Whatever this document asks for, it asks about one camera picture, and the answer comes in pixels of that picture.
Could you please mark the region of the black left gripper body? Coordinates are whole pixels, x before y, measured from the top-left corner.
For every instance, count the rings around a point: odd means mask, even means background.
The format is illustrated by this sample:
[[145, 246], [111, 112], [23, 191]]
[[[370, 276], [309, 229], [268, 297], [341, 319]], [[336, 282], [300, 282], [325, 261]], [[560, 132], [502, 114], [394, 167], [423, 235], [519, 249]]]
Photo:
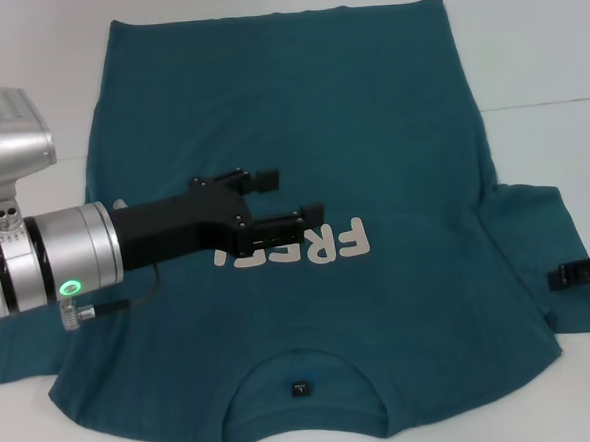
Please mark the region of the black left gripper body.
[[185, 193], [109, 213], [125, 270], [137, 270], [190, 253], [254, 253], [252, 217], [243, 196], [248, 175], [193, 179]]

